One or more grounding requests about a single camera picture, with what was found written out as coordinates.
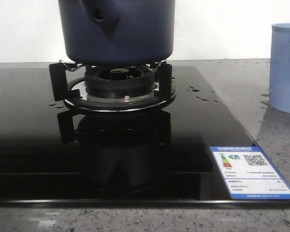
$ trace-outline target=pot handle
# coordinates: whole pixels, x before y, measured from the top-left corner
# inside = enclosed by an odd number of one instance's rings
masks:
[[[80,0],[89,19],[97,24],[116,24],[120,18],[122,5],[119,0]]]

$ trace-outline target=blue pot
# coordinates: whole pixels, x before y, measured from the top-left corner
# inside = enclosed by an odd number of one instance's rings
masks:
[[[157,62],[173,51],[175,0],[58,0],[68,57],[95,66]]]

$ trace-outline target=energy label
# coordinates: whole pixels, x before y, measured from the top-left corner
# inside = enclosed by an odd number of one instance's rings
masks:
[[[290,187],[259,147],[210,147],[232,199],[290,199]]]

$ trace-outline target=white wall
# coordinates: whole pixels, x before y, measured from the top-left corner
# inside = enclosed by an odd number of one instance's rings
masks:
[[[170,59],[268,58],[290,0],[177,0]],[[0,62],[68,60],[56,0],[0,0]]]

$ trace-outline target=gas burner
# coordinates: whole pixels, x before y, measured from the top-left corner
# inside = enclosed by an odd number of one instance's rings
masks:
[[[172,66],[166,62],[136,67],[86,66],[85,76],[67,83],[65,71],[76,64],[49,66],[54,98],[70,109],[93,112],[126,112],[162,108],[176,94]]]

